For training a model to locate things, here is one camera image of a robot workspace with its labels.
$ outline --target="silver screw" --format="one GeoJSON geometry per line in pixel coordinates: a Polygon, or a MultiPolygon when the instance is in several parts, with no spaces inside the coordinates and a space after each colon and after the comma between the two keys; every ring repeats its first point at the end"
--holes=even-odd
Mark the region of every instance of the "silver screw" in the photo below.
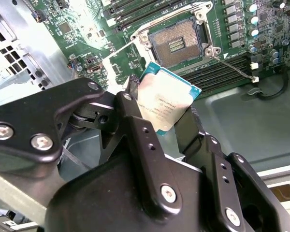
{"type": "Polygon", "coordinates": [[[89,88],[91,88],[93,90],[98,90],[99,89],[99,87],[93,82],[88,82],[88,86],[89,86],[89,88]]]}
{"type": "Polygon", "coordinates": [[[14,131],[11,127],[0,124],[0,140],[7,140],[11,138],[13,134],[14,134],[14,131]]]}
{"type": "Polygon", "coordinates": [[[47,135],[36,135],[31,139],[31,145],[40,151],[47,151],[52,148],[53,141],[47,135]]]}
{"type": "Polygon", "coordinates": [[[175,191],[168,185],[163,185],[161,187],[161,194],[165,198],[165,200],[169,203],[174,203],[176,201],[176,193],[175,191]]]}
{"type": "Polygon", "coordinates": [[[238,215],[230,208],[226,208],[226,215],[227,218],[230,220],[230,222],[234,225],[234,226],[240,226],[241,225],[241,221],[240,218],[238,217],[238,215]]]}
{"type": "Polygon", "coordinates": [[[132,100],[132,97],[128,93],[124,93],[124,97],[125,97],[125,99],[127,99],[129,101],[132,100]]]}
{"type": "Polygon", "coordinates": [[[216,139],[214,139],[213,137],[211,137],[211,140],[214,144],[218,144],[218,142],[216,141],[216,139]]]}
{"type": "Polygon", "coordinates": [[[236,157],[237,157],[238,161],[240,161],[241,163],[244,163],[244,160],[242,157],[240,157],[239,155],[236,155],[236,157]]]}

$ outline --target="wire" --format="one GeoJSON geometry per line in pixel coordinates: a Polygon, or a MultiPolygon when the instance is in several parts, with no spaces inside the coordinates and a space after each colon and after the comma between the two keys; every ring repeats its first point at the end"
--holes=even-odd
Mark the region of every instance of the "wire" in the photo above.
{"type": "Polygon", "coordinates": [[[233,65],[228,64],[227,62],[220,60],[218,57],[213,57],[215,60],[219,61],[220,63],[230,67],[231,69],[237,71],[239,74],[241,74],[243,77],[251,79],[253,81],[255,81],[257,78],[255,76],[249,76],[246,73],[242,72],[241,70],[239,70],[238,68],[234,67],[233,65]]]}
{"type": "Polygon", "coordinates": [[[282,73],[282,80],[283,80],[283,86],[280,89],[280,91],[278,91],[277,93],[275,93],[273,95],[266,95],[262,92],[258,92],[258,93],[256,93],[257,98],[259,98],[260,100],[263,100],[263,101],[267,101],[267,100],[277,98],[278,96],[280,96],[281,94],[286,92],[286,90],[288,88],[288,84],[289,84],[289,75],[288,75],[287,67],[286,66],[282,67],[282,69],[280,70],[280,73],[282,73]]]}

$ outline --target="cpu socket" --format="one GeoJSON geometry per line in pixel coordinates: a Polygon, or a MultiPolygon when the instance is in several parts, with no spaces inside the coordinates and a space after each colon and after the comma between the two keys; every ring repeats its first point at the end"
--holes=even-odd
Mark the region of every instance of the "cpu socket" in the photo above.
{"type": "Polygon", "coordinates": [[[158,62],[166,68],[186,60],[203,56],[195,18],[186,20],[149,34],[152,49],[158,62]]]}

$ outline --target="black cable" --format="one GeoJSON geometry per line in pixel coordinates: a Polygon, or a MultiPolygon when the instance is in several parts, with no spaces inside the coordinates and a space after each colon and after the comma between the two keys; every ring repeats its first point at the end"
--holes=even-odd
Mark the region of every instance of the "black cable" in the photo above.
{"type": "Polygon", "coordinates": [[[263,101],[267,101],[267,100],[277,98],[278,96],[286,92],[288,88],[288,84],[289,84],[288,68],[286,66],[282,67],[282,69],[280,70],[280,73],[282,74],[282,80],[283,80],[283,86],[280,89],[280,91],[272,95],[266,95],[264,93],[259,92],[259,93],[256,93],[257,98],[263,101]]]}

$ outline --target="motherboard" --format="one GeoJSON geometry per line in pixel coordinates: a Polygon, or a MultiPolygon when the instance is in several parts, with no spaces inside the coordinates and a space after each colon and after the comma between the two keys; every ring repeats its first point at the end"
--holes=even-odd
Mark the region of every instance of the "motherboard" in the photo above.
{"type": "Polygon", "coordinates": [[[151,61],[201,88],[201,97],[251,83],[240,72],[261,79],[290,67],[289,1],[24,2],[66,56],[71,79],[113,91],[151,61]]]}

